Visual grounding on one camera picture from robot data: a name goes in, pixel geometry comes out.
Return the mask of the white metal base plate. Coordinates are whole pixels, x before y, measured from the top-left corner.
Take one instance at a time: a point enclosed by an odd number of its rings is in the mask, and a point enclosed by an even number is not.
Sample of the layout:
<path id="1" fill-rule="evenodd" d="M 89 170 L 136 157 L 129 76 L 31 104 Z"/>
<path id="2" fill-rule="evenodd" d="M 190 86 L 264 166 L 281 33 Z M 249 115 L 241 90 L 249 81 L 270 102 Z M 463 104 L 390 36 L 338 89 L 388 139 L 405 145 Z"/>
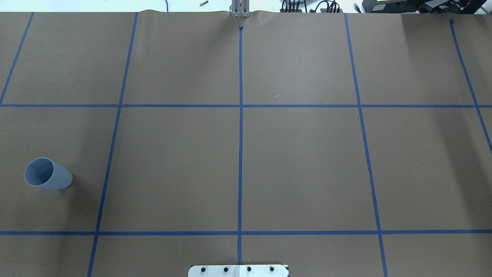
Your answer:
<path id="1" fill-rule="evenodd" d="M 188 277 L 289 277 L 288 265 L 196 265 L 188 270 Z"/>

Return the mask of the grey aluminium frame post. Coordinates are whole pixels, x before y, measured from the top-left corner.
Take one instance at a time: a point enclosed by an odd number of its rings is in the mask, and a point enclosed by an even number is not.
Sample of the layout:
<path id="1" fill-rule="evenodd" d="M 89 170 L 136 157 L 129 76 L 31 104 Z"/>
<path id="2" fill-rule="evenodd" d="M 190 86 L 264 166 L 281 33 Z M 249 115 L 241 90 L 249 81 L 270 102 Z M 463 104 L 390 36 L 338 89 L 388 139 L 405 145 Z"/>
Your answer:
<path id="1" fill-rule="evenodd" d="M 233 18 L 248 18 L 251 15 L 249 0 L 232 0 L 230 6 L 231 16 Z"/>

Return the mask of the black equipment box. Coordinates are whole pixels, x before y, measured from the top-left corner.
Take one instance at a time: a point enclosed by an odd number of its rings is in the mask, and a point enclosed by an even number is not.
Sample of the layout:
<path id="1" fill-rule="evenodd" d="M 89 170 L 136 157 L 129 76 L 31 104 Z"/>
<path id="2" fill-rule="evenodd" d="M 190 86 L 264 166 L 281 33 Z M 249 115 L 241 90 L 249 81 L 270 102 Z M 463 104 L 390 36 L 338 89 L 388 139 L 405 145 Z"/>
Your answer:
<path id="1" fill-rule="evenodd" d="M 486 0 L 363 0 L 365 13 L 475 14 Z"/>

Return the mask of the brown paper table cover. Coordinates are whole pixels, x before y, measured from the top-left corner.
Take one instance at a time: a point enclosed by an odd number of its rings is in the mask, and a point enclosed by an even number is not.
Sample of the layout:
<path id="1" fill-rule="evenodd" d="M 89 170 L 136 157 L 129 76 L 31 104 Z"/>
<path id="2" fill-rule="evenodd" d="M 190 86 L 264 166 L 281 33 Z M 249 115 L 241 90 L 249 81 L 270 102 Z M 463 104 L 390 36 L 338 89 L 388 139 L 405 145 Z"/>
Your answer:
<path id="1" fill-rule="evenodd" d="M 490 277 L 491 16 L 2 12 L 1 276 L 207 264 Z"/>

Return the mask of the blue plastic cup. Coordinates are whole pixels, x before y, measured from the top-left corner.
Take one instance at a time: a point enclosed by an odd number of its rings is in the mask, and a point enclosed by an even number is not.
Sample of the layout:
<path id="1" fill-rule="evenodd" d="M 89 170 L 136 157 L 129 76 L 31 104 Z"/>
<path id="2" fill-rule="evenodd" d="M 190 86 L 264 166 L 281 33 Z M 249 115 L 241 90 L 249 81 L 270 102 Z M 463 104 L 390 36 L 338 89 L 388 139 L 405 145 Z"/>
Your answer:
<path id="1" fill-rule="evenodd" d="M 26 183 L 31 187 L 61 190 L 73 182 L 67 168 L 47 157 L 32 160 L 23 172 Z"/>

